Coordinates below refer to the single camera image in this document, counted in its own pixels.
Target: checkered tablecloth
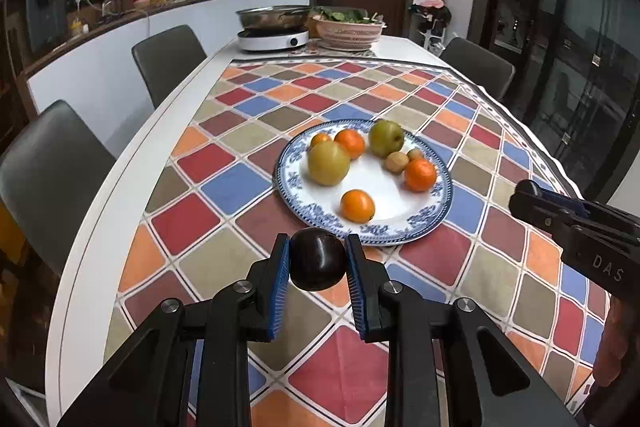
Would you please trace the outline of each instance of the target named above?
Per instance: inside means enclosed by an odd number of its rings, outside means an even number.
[[[278,232],[303,226],[272,184],[291,137],[321,121],[377,117],[428,140],[449,166],[454,195],[447,219],[428,236],[367,248],[367,255],[425,298],[475,299],[570,399],[591,373],[607,296],[562,266],[558,247],[513,219],[507,205],[524,178],[574,195],[572,186],[477,86],[444,68],[374,58],[229,65],[149,198],[120,280],[105,358],[161,300],[211,298],[244,279]],[[385,346],[359,340],[344,279],[318,293],[290,286],[279,338],[250,344],[254,426],[382,427],[387,355]],[[197,378],[190,394],[193,423]]]

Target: black ball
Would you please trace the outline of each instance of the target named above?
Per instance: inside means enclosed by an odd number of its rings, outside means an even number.
[[[289,258],[291,280],[301,290],[331,288],[347,270],[342,243],[323,229],[298,230],[289,243]]]

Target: orange object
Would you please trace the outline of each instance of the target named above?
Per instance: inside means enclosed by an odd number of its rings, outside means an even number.
[[[411,160],[404,168],[404,181],[415,192],[424,192],[433,187],[438,173],[433,164],[424,158]]]
[[[348,190],[340,198],[340,214],[354,223],[366,223],[376,213],[376,206],[364,190]]]
[[[309,149],[313,149],[316,145],[322,142],[331,141],[331,137],[324,132],[319,132],[311,139],[311,144],[309,145]]]
[[[335,135],[334,141],[344,147],[352,160],[359,158],[364,153],[364,138],[353,129],[343,129]]]

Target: screw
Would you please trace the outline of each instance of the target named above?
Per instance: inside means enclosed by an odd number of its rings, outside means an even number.
[[[476,303],[471,299],[467,299],[463,297],[462,299],[458,299],[456,302],[458,308],[460,308],[463,312],[472,312],[476,309]]]
[[[400,293],[402,291],[402,283],[398,281],[387,281],[382,287],[387,293]]]
[[[164,313],[173,313],[180,307],[180,301],[178,299],[167,299],[162,301],[160,309]]]
[[[234,291],[236,293],[249,293],[253,288],[254,285],[251,284],[251,281],[246,279],[234,283]]]

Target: dining table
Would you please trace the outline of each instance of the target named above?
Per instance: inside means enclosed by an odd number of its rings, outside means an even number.
[[[609,297],[561,262],[550,236],[511,217],[508,201],[523,179],[574,198],[578,187],[483,87],[382,36],[367,53],[246,54],[232,41],[159,105],[98,191],[62,274],[46,354],[51,426],[162,300],[212,298],[268,257],[277,233],[306,226],[279,196],[274,168],[299,133],[349,118],[400,124],[453,184],[432,232],[365,247],[367,257],[426,299],[472,298],[575,410],[593,382]],[[249,344],[254,427],[382,427],[388,347],[360,340],[346,279],[318,292],[289,283],[283,320],[273,342]],[[201,353],[198,343],[187,425]]]

